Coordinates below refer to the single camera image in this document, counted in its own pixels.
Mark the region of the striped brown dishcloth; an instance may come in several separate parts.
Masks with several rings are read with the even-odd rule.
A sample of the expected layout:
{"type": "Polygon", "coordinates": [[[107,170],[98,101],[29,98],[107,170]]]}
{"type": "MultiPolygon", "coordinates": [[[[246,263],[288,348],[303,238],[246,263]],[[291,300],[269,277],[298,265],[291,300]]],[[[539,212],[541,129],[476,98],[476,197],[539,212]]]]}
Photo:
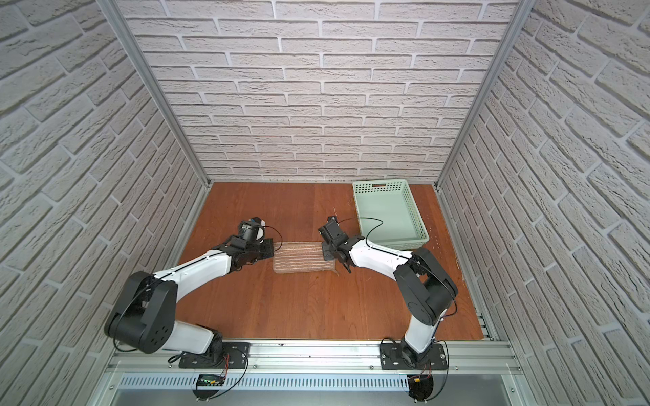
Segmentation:
{"type": "Polygon", "coordinates": [[[333,272],[335,260],[326,260],[318,242],[284,242],[274,244],[273,270],[277,274],[333,272]]]}

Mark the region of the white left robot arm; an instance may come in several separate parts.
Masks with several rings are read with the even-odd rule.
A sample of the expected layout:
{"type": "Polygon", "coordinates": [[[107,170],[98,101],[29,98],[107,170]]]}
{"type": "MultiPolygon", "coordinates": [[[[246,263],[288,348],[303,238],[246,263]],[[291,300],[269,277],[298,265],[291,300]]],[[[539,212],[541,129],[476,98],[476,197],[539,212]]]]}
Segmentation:
{"type": "Polygon", "coordinates": [[[194,260],[160,272],[136,272],[124,284],[104,333],[145,354],[174,350],[207,354],[217,334],[178,321],[177,304],[205,284],[274,256],[274,241],[233,237],[194,260]]]}

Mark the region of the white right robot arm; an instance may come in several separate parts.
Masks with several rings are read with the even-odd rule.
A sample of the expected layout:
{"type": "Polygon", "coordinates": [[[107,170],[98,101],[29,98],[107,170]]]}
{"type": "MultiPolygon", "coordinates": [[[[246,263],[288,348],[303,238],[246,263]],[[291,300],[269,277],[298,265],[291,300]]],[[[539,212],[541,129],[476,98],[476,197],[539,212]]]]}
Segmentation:
{"type": "Polygon", "coordinates": [[[424,247],[391,249],[362,236],[350,237],[338,228],[333,232],[320,228],[319,233],[324,258],[337,260],[348,271],[366,268],[396,282],[411,313],[403,338],[404,352],[413,357],[424,355],[458,294],[454,281],[433,253],[424,247]]]}

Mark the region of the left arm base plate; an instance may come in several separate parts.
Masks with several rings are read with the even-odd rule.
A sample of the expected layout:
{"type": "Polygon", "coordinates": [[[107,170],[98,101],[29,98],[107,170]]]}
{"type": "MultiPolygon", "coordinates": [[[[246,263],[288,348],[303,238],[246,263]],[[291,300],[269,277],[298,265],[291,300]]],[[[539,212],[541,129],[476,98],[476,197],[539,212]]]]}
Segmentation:
{"type": "Polygon", "coordinates": [[[179,359],[181,369],[244,370],[251,344],[248,342],[218,342],[208,352],[200,355],[183,353],[179,359]]]}

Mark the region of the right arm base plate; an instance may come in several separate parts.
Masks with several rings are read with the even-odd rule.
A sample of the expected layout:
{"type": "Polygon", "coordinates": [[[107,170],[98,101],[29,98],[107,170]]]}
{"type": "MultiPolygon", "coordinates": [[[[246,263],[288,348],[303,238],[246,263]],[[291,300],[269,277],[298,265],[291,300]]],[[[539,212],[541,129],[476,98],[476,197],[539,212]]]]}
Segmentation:
{"type": "Polygon", "coordinates": [[[383,370],[448,370],[448,356],[441,343],[430,343],[423,353],[406,343],[381,343],[379,357],[383,370]]]}

